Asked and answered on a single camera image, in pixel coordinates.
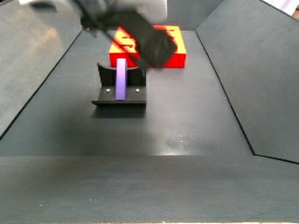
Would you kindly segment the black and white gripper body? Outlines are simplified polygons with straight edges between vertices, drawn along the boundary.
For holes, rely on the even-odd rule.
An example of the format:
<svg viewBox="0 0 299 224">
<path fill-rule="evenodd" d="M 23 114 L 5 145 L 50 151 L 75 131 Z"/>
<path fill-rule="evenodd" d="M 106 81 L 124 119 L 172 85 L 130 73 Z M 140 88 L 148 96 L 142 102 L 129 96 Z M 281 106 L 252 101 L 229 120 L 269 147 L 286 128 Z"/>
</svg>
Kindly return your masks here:
<svg viewBox="0 0 299 224">
<path fill-rule="evenodd" d="M 79 23 L 90 33 L 121 27 L 134 38 L 138 58 L 129 59 L 142 68 L 161 68 L 176 51 L 176 44 L 153 23 L 166 19 L 166 0 L 78 0 Z"/>
</svg>

